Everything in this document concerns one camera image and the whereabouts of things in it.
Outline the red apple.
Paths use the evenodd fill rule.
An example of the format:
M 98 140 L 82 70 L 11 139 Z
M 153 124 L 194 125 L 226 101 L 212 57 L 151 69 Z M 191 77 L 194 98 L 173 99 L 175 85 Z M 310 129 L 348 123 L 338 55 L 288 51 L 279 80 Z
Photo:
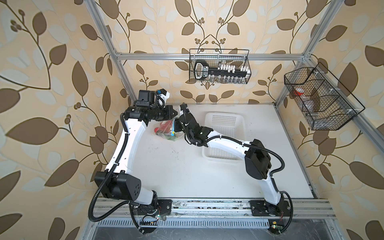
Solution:
M 173 132 L 173 122 L 165 121 L 161 122 L 158 127 L 154 129 L 156 134 L 166 134 L 170 135 Z

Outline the clear zip top bag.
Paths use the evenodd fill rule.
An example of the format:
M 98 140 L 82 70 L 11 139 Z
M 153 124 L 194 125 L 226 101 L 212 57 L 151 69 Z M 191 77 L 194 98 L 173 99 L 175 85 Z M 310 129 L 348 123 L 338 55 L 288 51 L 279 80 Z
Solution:
M 169 141 L 176 141 L 184 136 L 183 128 L 179 123 L 178 117 L 161 122 L 157 127 L 155 127 L 154 132 L 156 136 Z

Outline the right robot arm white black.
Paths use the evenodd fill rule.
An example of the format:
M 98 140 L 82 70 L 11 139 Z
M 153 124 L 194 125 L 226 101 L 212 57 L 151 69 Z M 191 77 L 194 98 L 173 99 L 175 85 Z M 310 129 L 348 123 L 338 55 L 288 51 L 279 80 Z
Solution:
M 279 191 L 273 178 L 285 168 L 285 162 L 277 153 L 266 149 L 261 141 L 237 140 L 222 135 L 212 128 L 200 126 L 187 104 L 180 105 L 180 117 L 176 129 L 182 130 L 187 143 L 197 147 L 216 148 L 243 159 L 247 174 L 260 182 L 265 204 L 269 211 L 281 211 L 284 206 L 284 191 Z

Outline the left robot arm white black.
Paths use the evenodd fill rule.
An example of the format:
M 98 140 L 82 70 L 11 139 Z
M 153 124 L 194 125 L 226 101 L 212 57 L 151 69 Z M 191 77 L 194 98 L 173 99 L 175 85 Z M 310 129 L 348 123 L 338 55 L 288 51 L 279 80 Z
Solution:
M 170 94 L 165 89 L 140 90 L 139 98 L 121 113 L 119 123 L 123 131 L 117 148 L 106 169 L 95 174 L 98 189 L 89 206 L 90 221 L 99 222 L 124 205 L 142 207 L 145 214 L 159 213 L 157 193 L 142 187 L 141 180 L 132 173 L 138 144 L 149 122 L 172 120 L 178 114 L 173 106 L 166 104 L 169 97 Z M 96 217 L 94 208 L 100 195 L 107 199 L 119 200 L 120 203 Z

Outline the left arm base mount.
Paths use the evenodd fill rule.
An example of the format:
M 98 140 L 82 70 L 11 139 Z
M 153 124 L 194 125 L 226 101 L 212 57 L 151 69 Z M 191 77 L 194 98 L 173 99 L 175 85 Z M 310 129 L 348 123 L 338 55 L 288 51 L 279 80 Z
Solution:
M 152 233 L 158 227 L 159 221 L 170 215 L 172 203 L 170 199 L 153 199 L 150 205 L 129 204 L 132 222 L 139 233 Z

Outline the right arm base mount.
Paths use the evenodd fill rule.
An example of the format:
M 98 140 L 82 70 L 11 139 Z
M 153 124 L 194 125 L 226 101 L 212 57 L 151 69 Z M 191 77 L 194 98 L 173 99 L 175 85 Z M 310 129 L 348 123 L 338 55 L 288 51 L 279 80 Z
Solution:
M 272 205 L 264 200 L 251 200 L 249 204 L 253 217 L 272 217 L 272 219 L 268 219 L 268 231 L 273 235 L 285 233 L 293 221 L 294 208 L 290 198 L 285 200 L 284 197 L 281 197 L 277 205 Z

